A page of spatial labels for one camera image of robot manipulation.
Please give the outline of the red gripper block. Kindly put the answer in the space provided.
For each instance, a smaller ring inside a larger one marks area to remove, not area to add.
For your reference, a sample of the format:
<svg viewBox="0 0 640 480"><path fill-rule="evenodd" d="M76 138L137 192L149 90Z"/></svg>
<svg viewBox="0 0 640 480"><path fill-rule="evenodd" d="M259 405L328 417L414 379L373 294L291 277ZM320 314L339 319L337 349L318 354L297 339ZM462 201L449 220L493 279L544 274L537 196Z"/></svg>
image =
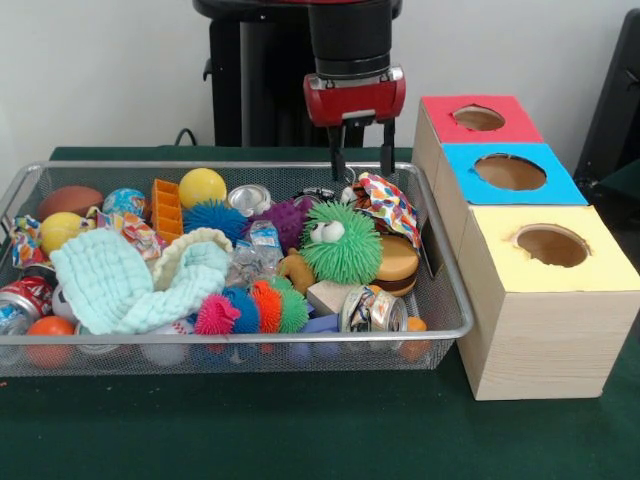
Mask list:
<svg viewBox="0 0 640 480"><path fill-rule="evenodd" d="M303 91L307 111L316 127L328 127L332 177L343 180L342 125L347 120L370 119L384 123L380 165L384 176L395 172L395 120L406 98L406 78L401 66L359 79L328 79L306 75Z"/></svg>

